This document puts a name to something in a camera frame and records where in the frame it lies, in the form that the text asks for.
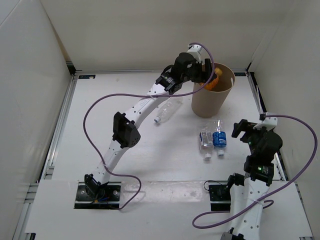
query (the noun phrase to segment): beige trash can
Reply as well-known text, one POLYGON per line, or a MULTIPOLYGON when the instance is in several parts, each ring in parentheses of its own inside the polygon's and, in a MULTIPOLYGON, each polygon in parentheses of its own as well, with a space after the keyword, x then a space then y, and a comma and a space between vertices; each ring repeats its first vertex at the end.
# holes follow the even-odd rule
MULTIPOLYGON (((219 112, 222 104, 228 96, 230 90, 235 85, 235 74, 232 70, 220 63, 214 64, 215 68, 222 70, 222 76, 213 91, 202 89, 192 95, 191 107, 193 112, 202 118, 211 118, 219 112)), ((200 88, 200 84, 195 83, 193 91, 200 88)))

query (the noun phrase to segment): bottle label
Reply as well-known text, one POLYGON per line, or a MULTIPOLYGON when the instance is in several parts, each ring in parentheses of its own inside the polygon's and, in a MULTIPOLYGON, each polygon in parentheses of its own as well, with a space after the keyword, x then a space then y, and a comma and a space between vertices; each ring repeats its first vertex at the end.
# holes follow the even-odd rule
POLYGON ((213 145, 221 148, 227 146, 227 136, 224 131, 216 131, 213 133, 213 145))
POLYGON ((200 142, 204 147, 213 145, 212 132, 200 132, 200 142))

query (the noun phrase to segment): white wall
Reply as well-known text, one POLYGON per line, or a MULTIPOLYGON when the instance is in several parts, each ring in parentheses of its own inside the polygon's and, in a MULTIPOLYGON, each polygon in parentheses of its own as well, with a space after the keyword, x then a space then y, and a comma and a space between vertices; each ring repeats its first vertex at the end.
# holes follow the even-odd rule
MULTIPOLYGON (((309 123, 320 137, 320 1, 297 0, 278 29, 255 73, 266 108, 309 123)), ((309 159, 313 138, 292 120, 281 119, 282 156, 292 178, 309 159)), ((320 239, 320 161, 298 179, 306 213, 320 239)))
POLYGON ((293 0, 41 0, 77 70, 163 69, 190 42, 245 69, 293 0))
POLYGON ((0 3, 1 240, 12 238, 39 176, 70 80, 40 1, 13 2, 0 3))

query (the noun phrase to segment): black mounting plate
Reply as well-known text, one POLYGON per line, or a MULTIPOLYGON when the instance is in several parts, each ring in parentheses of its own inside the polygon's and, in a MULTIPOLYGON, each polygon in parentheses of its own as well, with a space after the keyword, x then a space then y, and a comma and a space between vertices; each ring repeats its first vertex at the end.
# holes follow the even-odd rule
POLYGON ((120 205, 120 193, 121 182, 109 182, 104 187, 105 195, 108 196, 107 201, 94 202, 87 193, 86 185, 84 182, 79 182, 78 189, 76 191, 74 208, 75 209, 110 209, 114 210, 119 208, 120 205))
POLYGON ((230 211, 231 196, 226 184, 209 184, 211 211, 230 211))

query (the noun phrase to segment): white bottle cap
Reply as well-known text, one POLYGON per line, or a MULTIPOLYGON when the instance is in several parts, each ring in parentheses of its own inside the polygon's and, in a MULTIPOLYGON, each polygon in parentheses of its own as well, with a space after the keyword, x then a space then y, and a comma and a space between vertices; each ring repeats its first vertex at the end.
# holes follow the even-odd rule
POLYGON ((204 155, 204 159, 205 159, 206 161, 209 161, 209 160, 211 159, 211 154, 210 154, 210 153, 206 153, 206 154, 204 155))
POLYGON ((160 117, 158 117, 158 116, 156 116, 156 117, 154 118, 154 121, 158 124, 158 123, 160 123, 161 118, 160 118, 160 117))
POLYGON ((224 150, 218 150, 218 156, 219 157, 223 157, 225 155, 225 151, 224 150))

